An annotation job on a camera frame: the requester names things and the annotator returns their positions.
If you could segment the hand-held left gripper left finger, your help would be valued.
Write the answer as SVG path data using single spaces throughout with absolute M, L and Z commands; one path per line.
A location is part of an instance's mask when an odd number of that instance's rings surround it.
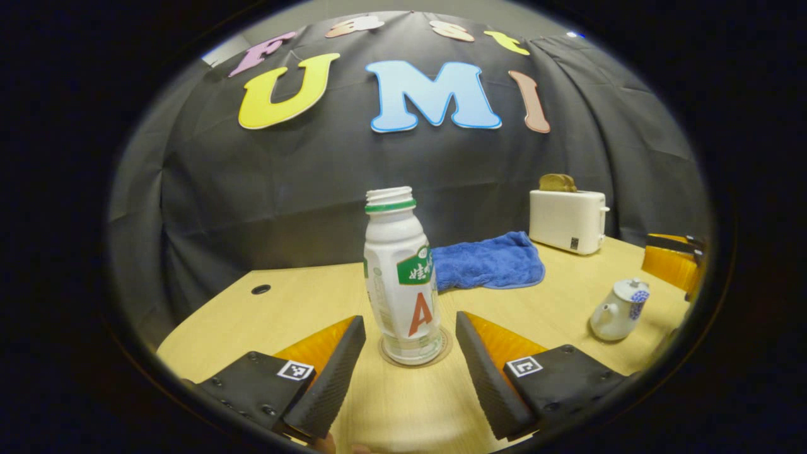
M 275 354 L 248 351 L 194 391 L 211 404 L 285 438 L 325 439 L 366 342 L 355 315 Z

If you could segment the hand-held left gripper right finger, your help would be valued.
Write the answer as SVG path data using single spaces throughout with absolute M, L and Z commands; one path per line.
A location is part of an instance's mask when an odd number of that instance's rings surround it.
M 542 347 L 467 311 L 456 313 L 455 334 L 497 439 L 553 436 L 631 382 L 573 345 Z

